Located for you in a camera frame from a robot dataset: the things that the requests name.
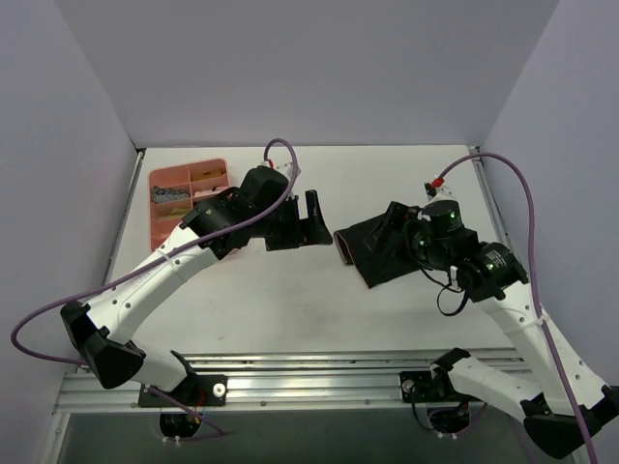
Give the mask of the black striped underwear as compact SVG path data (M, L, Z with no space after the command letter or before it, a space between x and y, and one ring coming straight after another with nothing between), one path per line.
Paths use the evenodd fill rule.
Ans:
M396 243L395 250L383 252L372 251L365 244L365 238L381 219L382 215L372 217L334 233L343 264L354 267L369 289L420 270L406 255L403 244Z

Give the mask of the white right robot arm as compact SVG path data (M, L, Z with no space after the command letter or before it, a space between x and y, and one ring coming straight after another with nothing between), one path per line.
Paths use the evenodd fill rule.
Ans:
M444 188L423 207L393 202L364 239L387 258L422 271L444 272L512 342L532 373L520 380L454 348L430 366L429 386L452 401L474 397L520 421L547 455L562 459L618 416L618 390L579 357L544 309L534 303L532 277L500 243L482 242L464 226L459 204Z

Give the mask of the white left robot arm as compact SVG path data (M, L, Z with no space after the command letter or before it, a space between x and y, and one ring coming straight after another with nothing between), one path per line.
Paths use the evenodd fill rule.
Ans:
M308 190L305 198L308 215L301 217L288 178L274 168L255 167L239 187L196 203L142 262L144 273L87 302L65 304L60 314L70 341L102 387L136 381L160 389L173 405L188 403L195 392L188 363L175 352L134 342L135 332L193 276L252 239L263 240L269 251L330 245L317 192Z

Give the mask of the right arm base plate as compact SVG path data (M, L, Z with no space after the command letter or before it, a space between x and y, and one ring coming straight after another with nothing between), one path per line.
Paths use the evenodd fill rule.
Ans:
M399 375L400 394L404 403L460 403L477 398L445 387L434 380L429 370L402 371Z

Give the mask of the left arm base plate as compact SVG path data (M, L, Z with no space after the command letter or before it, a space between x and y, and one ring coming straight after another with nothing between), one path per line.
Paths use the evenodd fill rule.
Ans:
M166 395L189 407L220 407L224 406L226 402L227 380L228 378L221 374L191 374L173 391L168 391ZM144 386L141 387L137 405L141 408L172 406L169 401L147 391Z

